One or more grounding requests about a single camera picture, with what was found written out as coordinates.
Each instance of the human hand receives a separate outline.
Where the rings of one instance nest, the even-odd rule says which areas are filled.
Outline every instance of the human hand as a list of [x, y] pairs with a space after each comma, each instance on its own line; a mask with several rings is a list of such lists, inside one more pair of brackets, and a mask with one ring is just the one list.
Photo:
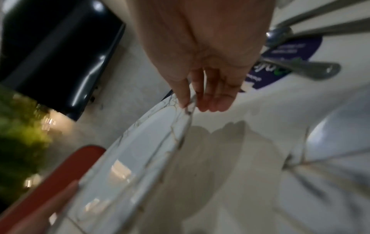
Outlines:
[[200, 111], [230, 108], [259, 57], [274, 4], [274, 0], [127, 0], [139, 39], [180, 106], [190, 100], [190, 75]]
[[49, 217], [60, 212], [78, 190], [78, 181], [73, 181], [63, 191], [55, 195], [34, 213], [24, 218], [7, 234], [43, 234], [50, 226]]

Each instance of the green plant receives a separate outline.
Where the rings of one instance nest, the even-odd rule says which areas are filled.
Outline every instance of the green plant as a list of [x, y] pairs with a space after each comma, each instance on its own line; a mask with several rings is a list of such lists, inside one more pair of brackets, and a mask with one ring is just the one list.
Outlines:
[[10, 205], [24, 181], [44, 164], [50, 138], [42, 130], [47, 113], [36, 101], [0, 87], [0, 201]]

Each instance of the utensil handle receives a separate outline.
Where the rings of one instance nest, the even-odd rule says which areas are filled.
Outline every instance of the utensil handle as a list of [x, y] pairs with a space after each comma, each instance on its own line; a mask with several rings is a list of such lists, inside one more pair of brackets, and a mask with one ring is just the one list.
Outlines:
[[336, 0], [333, 2], [330, 2], [328, 4], [325, 4], [321, 7], [315, 8], [313, 10], [310, 10], [308, 12], [299, 14], [297, 16], [294, 16], [292, 18], [289, 18], [287, 20], [284, 20], [283, 22], [277, 24], [275, 27], [288, 27], [293, 24], [297, 24], [299, 22], [302, 22], [304, 20], [307, 20], [309, 18], [313, 18], [319, 15], [323, 15], [328, 12], [332, 12], [356, 3], [364, 2], [367, 0]]
[[289, 39], [316, 35], [339, 35], [360, 32], [370, 32], [370, 18], [295, 33], [290, 36]]
[[333, 62], [308, 62], [308, 61], [297, 61], [297, 60], [279, 60], [261, 57], [261, 62], [270, 63], [288, 70], [294, 73], [306, 76], [313, 80], [322, 80], [331, 78], [340, 72], [341, 66], [338, 63]]

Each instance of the floor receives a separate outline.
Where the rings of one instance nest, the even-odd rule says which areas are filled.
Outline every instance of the floor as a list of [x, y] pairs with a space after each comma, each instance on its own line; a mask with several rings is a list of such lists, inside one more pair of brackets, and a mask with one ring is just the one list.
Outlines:
[[106, 67], [93, 103], [73, 122], [54, 113], [56, 127], [42, 174], [85, 145], [108, 148], [127, 128], [170, 91], [150, 63], [130, 25]]

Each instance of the white table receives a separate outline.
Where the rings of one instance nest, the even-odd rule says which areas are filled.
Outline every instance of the white table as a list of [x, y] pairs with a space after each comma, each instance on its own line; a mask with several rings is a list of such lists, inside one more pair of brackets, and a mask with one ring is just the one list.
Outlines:
[[[278, 12], [273, 23], [326, 2], [296, 0]], [[302, 22], [293, 30], [364, 18], [370, 16], [369, 9], [370, 2], [361, 3]], [[311, 60], [339, 62], [343, 70], [332, 79], [314, 82], [290, 74], [255, 92], [239, 94], [227, 112], [196, 111], [184, 145], [162, 183], [122, 233], [281, 231], [285, 221], [276, 213], [275, 198], [283, 162], [307, 126], [370, 82], [369, 41], [370, 34], [323, 39]], [[116, 144], [100, 162], [112, 154]], [[81, 233], [68, 221], [65, 227], [65, 233]]]

